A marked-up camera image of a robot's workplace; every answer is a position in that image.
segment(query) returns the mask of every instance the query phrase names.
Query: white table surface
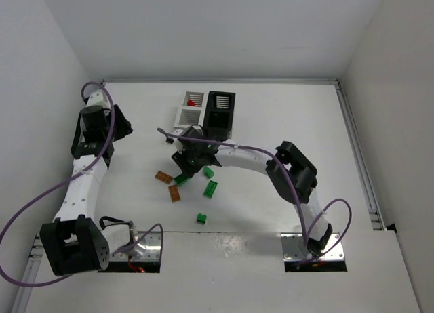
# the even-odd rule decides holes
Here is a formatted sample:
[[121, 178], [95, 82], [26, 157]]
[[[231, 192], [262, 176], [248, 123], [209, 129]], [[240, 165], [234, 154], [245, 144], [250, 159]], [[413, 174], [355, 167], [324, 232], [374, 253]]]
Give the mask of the white table surface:
[[[418, 312], [392, 232], [372, 231], [368, 208], [332, 85], [228, 83], [109, 83], [134, 132], [115, 143], [104, 177], [96, 219], [133, 220], [139, 230], [163, 224], [160, 274], [70, 277], [33, 289], [26, 312]], [[158, 170], [180, 173], [157, 127], [172, 129], [186, 91], [234, 91], [233, 139], [251, 146], [288, 140], [318, 168], [320, 202], [342, 197], [353, 208], [343, 240], [348, 272], [285, 273], [279, 232], [300, 230], [291, 204], [268, 177], [242, 169], [215, 168], [213, 198], [202, 194], [198, 174], [172, 203]], [[195, 223], [206, 213], [206, 225]], [[330, 210], [336, 232], [343, 205]], [[44, 257], [37, 281], [53, 278]]]
[[[355, 161], [333, 85], [114, 83], [107, 85], [134, 132], [115, 142], [111, 168], [98, 196], [96, 219], [103, 215], [133, 219], [146, 230], [160, 222], [168, 231], [292, 232], [300, 222], [291, 204], [276, 193], [265, 175], [237, 168], [213, 167], [218, 182], [212, 199], [208, 183], [198, 173], [179, 188], [182, 201], [172, 203], [157, 171], [180, 173], [170, 158], [175, 152], [156, 131], [173, 130], [178, 105], [186, 91], [236, 93], [233, 139], [250, 146], [274, 149], [282, 141], [295, 143], [318, 169], [321, 204], [342, 197], [353, 207], [351, 230], [371, 230]], [[205, 226], [195, 223], [208, 216]], [[336, 230], [347, 221], [343, 205], [330, 209]]]

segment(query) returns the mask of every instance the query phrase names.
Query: purple cable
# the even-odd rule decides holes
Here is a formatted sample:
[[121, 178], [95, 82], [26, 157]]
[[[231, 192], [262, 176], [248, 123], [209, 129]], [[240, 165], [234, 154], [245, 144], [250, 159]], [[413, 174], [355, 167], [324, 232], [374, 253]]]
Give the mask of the purple cable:
[[321, 213], [318, 214], [317, 217], [315, 217], [315, 219], [313, 220], [311, 226], [309, 227], [309, 229], [307, 230], [307, 236], [309, 237], [309, 235], [312, 232], [313, 226], [315, 226], [315, 224], [318, 222], [319, 218], [321, 218], [321, 216], [334, 204], [337, 203], [338, 201], [342, 201], [348, 208], [348, 222], [347, 225], [345, 226], [344, 231], [341, 233], [340, 238], [326, 251], [321, 253], [320, 255], [317, 255], [316, 257], [312, 257], [311, 259], [306, 259], [306, 260], [300, 260], [298, 262], [295, 263], [296, 266], [299, 266], [301, 264], [308, 264], [309, 262], [313, 262], [318, 260], [320, 257], [326, 255], [327, 253], [329, 253], [337, 244], [339, 244], [339, 242], [344, 238], [345, 234], [348, 232], [348, 229], [350, 228], [351, 225], [351, 220], [353, 219], [353, 210], [351, 209], [350, 204], [348, 203], [348, 201], [346, 201], [345, 199], [342, 198], [336, 198], [332, 201], [330, 201], [323, 209], [323, 211]]
[[[231, 147], [231, 148], [235, 147], [235, 145], [233, 145], [233, 144], [229, 144], [229, 143], [226, 143], [226, 142], [217, 142], [216, 140], [205, 140], [205, 139], [199, 139], [199, 138], [191, 138], [191, 137], [183, 137], [183, 136], [179, 136], [179, 135], [174, 135], [174, 134], [165, 132], [162, 128], [157, 128], [157, 131], [159, 133], [162, 133], [166, 137], [171, 137], [171, 138], [175, 138], [175, 139], [187, 140], [187, 141], [190, 141], [190, 142], [202, 142], [202, 143], [206, 143], [206, 144], [213, 144], [213, 145], [219, 145], [219, 146], [228, 146], [228, 147]], [[286, 171], [285, 167], [281, 163], [281, 161], [279, 161], [279, 159], [273, 153], [271, 153], [271, 152], [269, 152], [267, 150], [264, 150], [262, 148], [252, 147], [252, 146], [238, 146], [238, 148], [240, 148], [240, 149], [254, 150], [254, 151], [257, 151], [257, 152], [262, 152], [264, 154], [269, 155], [277, 163], [277, 165], [279, 166], [280, 170], [282, 171], [283, 176], [285, 177], [286, 183], [288, 183], [288, 186], [290, 187], [291, 193], [292, 193], [292, 195], [294, 197], [294, 200], [295, 200], [295, 203], [296, 203], [296, 206], [297, 206], [297, 211], [299, 212], [299, 215], [300, 215], [302, 236], [303, 236], [303, 242], [304, 242], [305, 246], [307, 245], [307, 240], [309, 239], [309, 235], [312, 232], [313, 226], [318, 222], [319, 218], [321, 218], [321, 216], [324, 214], [324, 212], [326, 212], [330, 208], [330, 206], [332, 206], [334, 203], [336, 203], [338, 201], [342, 201], [348, 207], [348, 210], [349, 210], [349, 219], [348, 219], [347, 226], [345, 227], [344, 231], [342, 232], [342, 234], [340, 236], [340, 239], [338, 241], [336, 241], [326, 252], [322, 253], [321, 255], [319, 255], [317, 257], [313, 257], [313, 258], [311, 258], [309, 260], [305, 260], [305, 261], [304, 260], [302, 260], [302, 261], [300, 260], [299, 264], [304, 264], [304, 263], [307, 263], [307, 262], [310, 262], [310, 261], [313, 261], [313, 260], [316, 260], [316, 259], [322, 257], [323, 255], [325, 255], [329, 251], [331, 251], [343, 239], [343, 237], [347, 233], [347, 230], [350, 227], [351, 220], [353, 218], [353, 212], [351, 210], [350, 205], [348, 204], [348, 202], [346, 200], [341, 199], [341, 198], [337, 198], [337, 199], [334, 199], [334, 200], [330, 201], [324, 207], [323, 211], [321, 213], [319, 213], [319, 215], [313, 220], [312, 224], [309, 226], [309, 229], [306, 231], [306, 224], [304, 222], [304, 215], [303, 215], [303, 212], [302, 212], [302, 209], [301, 209], [300, 199], [298, 198], [296, 189], [295, 189], [295, 187], [294, 187], [294, 185], [293, 185], [293, 183], [291, 181], [291, 178], [290, 178], [288, 172]]]
[[[110, 103], [110, 113], [111, 113], [111, 120], [110, 120], [110, 128], [108, 130], [108, 135], [107, 135], [107, 139], [106, 142], [104, 143], [104, 146], [102, 147], [101, 152], [98, 154], [98, 156], [94, 159], [94, 161], [92, 163], [90, 163], [85, 169], [83, 169], [83, 171], [89, 171], [95, 164], [96, 162], [98, 162], [100, 160], [100, 158], [102, 157], [102, 155], [105, 153], [107, 147], [109, 147], [109, 144], [111, 143], [111, 139], [113, 136], [113, 131], [115, 129], [115, 107], [113, 105], [113, 100], [110, 96], [109, 91], [107, 91], [107, 89], [96, 82], [90, 81], [89, 83], [86, 83], [82, 90], [81, 90], [81, 98], [84, 98], [84, 89], [89, 86], [89, 85], [97, 85], [100, 89], [103, 90], [103, 92], [106, 94], [107, 98], [108, 98], [108, 102]], [[11, 217], [11, 219], [6, 223], [5, 227], [3, 228], [3, 230], [0, 233], [0, 244], [1, 241], [4, 239], [5, 234], [7, 232], [7, 230], [9, 230], [9, 228], [11, 227], [11, 225], [14, 223], [14, 221], [18, 218], [18, 216], [20, 216], [26, 209], [28, 209], [31, 205], [33, 205], [34, 203], [36, 203], [37, 201], [41, 200], [43, 197], [49, 195], [50, 193], [52, 193], [53, 191], [61, 188], [62, 186], [64, 186], [65, 184], [68, 184], [69, 182], [79, 178], [80, 176], [82, 176], [83, 173], [80, 171], [79, 173], [71, 176], [70, 178], [64, 180], [63, 182], [60, 182], [59, 184], [56, 184], [55, 186], [51, 187], [50, 189], [46, 190], [45, 192], [42, 192], [39, 196], [37, 196], [36, 198], [34, 198], [33, 200], [30, 200], [27, 204], [25, 204], [23, 206], [23, 208], [21, 208], [20, 210], [18, 210], [15, 215], [13, 215]], [[0, 275], [8, 282], [10, 282], [11, 284], [20, 286], [20, 287], [44, 287], [44, 286], [48, 286], [48, 285], [52, 285], [54, 283], [58, 283], [61, 280], [64, 280], [66, 278], [68, 278], [69, 276], [63, 276], [51, 281], [47, 281], [44, 283], [35, 283], [35, 284], [30, 284], [30, 283], [23, 283], [20, 280], [16, 280], [11, 278], [10, 276], [8, 276], [5, 271], [3, 270], [3, 268], [0, 265]]]

